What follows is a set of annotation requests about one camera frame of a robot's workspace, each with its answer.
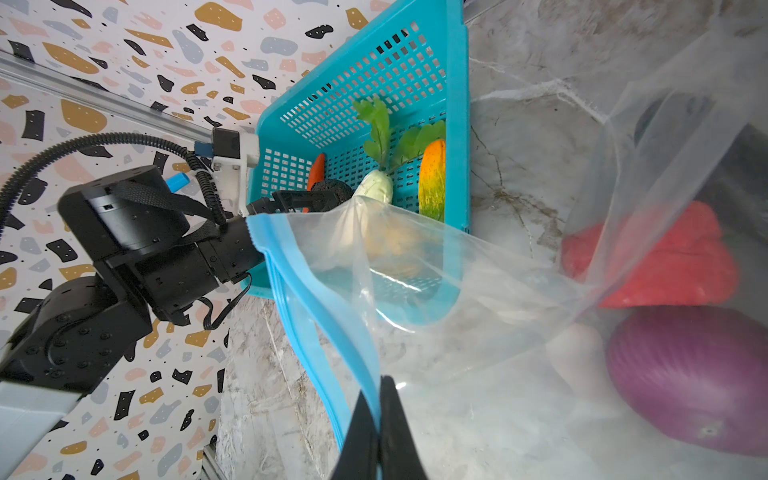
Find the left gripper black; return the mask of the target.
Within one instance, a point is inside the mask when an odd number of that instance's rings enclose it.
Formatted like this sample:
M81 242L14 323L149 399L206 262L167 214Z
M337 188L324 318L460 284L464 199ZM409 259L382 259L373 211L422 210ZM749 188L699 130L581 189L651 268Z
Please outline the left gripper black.
M249 215L326 212L331 191L280 190L246 205ZM57 209L120 299L157 319L185 326L193 303L236 284L264 257L246 221L219 225L204 204L173 193L154 166L125 170L69 188Z

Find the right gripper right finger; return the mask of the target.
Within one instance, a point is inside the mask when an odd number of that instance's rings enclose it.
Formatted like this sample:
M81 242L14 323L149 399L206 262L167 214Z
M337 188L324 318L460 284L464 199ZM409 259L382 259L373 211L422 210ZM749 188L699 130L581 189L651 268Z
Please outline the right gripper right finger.
M405 411L390 376L381 378L379 464L385 480L427 479Z

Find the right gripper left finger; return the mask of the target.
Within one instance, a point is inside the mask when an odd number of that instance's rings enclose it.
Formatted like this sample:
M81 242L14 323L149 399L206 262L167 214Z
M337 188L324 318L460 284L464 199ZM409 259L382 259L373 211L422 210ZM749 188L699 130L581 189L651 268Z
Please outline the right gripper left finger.
M358 395L347 435L331 480L375 480L379 437L367 401Z

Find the teal plastic basket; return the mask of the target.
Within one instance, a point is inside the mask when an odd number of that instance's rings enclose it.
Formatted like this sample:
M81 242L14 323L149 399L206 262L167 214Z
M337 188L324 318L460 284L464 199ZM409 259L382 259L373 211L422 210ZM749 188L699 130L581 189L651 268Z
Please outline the teal plastic basket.
M286 212L307 196L310 170L358 186L389 171L393 203L422 210L422 159L405 160L402 139L443 126L445 224L470 226L468 31L457 1L398 1L279 98L262 115L258 165L250 173L250 213Z

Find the green toy leaf vegetable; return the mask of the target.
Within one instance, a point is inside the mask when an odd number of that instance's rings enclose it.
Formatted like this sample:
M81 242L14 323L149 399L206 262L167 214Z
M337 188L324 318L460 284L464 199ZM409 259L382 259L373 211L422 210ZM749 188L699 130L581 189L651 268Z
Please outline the green toy leaf vegetable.
M432 142L446 139L446 123L440 120L412 127L394 143L389 112L381 99L355 100L353 108L357 119L371 127L370 138L363 144L364 152L385 173L394 173L404 164L423 156L426 147Z

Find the clear zip top bag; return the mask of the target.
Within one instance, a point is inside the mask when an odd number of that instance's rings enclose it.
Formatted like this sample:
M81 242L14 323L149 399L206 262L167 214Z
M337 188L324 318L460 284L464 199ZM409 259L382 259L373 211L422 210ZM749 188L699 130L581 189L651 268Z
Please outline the clear zip top bag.
M679 151L652 130L635 145L640 115L675 92L715 105ZM606 351L643 307L600 306L697 201L748 123L767 134L767 29L711 30L620 97L549 264L364 198L327 213L251 217L285 333L338 432L339 456L360 393L380 436L381 378L390 376L427 479L765 478L767 454L671 439L628 406ZM367 225L395 218L431 235L416 276L369 264ZM721 304L698 306L767 328L767 243L728 238L716 218L739 286Z

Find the purple toy onion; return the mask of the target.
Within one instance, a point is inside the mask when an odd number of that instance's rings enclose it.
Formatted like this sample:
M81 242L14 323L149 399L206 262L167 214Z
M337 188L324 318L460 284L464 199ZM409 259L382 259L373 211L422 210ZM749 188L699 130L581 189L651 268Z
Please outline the purple toy onion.
M609 377L667 437L753 457L767 454L767 328L714 306L643 307L613 332Z

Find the red toy pepper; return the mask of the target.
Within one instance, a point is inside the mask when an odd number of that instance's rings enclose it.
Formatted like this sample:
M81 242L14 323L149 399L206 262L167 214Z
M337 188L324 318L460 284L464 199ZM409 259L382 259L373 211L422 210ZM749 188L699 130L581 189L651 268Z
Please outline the red toy pepper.
M715 212L694 201L639 262L628 280L600 304L644 306L721 304L731 298L740 270L722 240Z

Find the black toy avocado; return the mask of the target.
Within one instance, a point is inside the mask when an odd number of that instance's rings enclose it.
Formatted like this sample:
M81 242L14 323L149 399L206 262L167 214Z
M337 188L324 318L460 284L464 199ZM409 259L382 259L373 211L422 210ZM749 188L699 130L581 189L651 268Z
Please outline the black toy avocado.
M310 193L313 196L311 209L314 212L327 212L350 200L354 190L343 181L329 179L315 183Z

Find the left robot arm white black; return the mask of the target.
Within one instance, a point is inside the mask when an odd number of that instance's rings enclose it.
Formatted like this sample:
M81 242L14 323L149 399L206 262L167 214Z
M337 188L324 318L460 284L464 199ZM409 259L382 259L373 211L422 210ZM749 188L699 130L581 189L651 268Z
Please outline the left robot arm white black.
M215 222L153 166L72 187L57 209L95 272L53 289L2 348L3 478L155 321L188 325L189 309L220 285L252 289L264 262L244 215Z

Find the orange toy carrot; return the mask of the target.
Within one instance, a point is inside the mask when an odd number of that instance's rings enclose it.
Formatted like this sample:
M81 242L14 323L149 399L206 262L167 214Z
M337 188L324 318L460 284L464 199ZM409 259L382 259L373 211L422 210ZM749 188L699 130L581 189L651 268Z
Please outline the orange toy carrot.
M325 179L326 154L321 153L313 163L308 177L307 192L309 203L302 209L303 213L318 211L325 202L325 193L318 184Z

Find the yellow toy lemon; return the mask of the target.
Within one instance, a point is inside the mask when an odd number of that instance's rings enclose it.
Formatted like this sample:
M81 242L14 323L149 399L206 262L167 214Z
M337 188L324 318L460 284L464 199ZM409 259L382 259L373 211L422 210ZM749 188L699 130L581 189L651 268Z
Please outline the yellow toy lemon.
M370 266L392 277L416 276L423 270L422 257L431 235L408 220L371 220L364 233Z

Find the yellow green toy mango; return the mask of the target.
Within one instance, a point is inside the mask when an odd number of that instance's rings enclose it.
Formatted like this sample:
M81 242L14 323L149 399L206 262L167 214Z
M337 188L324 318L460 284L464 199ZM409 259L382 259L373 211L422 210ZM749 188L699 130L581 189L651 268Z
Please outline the yellow green toy mango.
M429 144L422 156L418 201L419 213L443 222L446 200L446 141Z

